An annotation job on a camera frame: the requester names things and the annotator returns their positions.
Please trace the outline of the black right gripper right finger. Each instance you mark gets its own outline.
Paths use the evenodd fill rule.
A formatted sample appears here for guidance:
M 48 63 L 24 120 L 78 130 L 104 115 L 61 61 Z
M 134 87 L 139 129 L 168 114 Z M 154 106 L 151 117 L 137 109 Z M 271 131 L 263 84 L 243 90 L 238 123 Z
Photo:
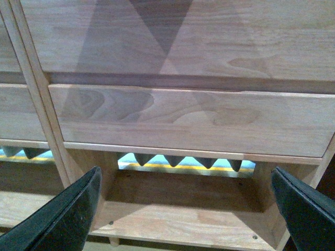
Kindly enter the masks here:
M 271 184 L 297 250 L 334 250 L 334 200 L 280 167 Z

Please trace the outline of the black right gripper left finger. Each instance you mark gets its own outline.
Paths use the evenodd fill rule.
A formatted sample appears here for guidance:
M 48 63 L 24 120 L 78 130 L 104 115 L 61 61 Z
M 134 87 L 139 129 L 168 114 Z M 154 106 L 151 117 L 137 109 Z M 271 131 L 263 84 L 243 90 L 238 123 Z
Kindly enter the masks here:
M 95 166 L 1 235 L 1 250 L 82 250 L 96 214 L 102 172 Z

